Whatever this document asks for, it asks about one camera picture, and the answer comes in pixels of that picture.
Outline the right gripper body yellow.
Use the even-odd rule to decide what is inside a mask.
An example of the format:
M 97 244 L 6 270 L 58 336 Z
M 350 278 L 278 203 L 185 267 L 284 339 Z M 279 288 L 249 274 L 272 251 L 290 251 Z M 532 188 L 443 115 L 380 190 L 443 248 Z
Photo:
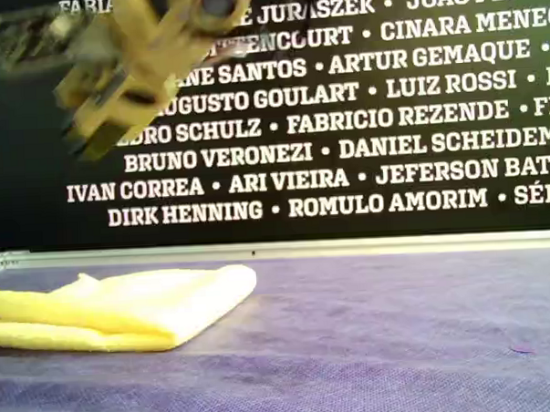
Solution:
M 123 64 L 150 84 L 185 77 L 238 27 L 251 0 L 112 0 Z

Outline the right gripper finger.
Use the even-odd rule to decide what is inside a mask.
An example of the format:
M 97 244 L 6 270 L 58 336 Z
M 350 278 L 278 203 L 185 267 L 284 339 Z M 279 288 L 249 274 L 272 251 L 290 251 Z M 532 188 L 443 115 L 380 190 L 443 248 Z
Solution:
M 113 60 L 79 60 L 54 89 L 56 104 L 75 113 L 88 99 L 108 113 L 128 112 L 130 105 L 123 99 L 127 89 L 128 64 Z
M 64 140 L 74 159 L 97 161 L 120 140 L 137 138 L 169 101 L 161 85 L 111 80 L 74 110 Z

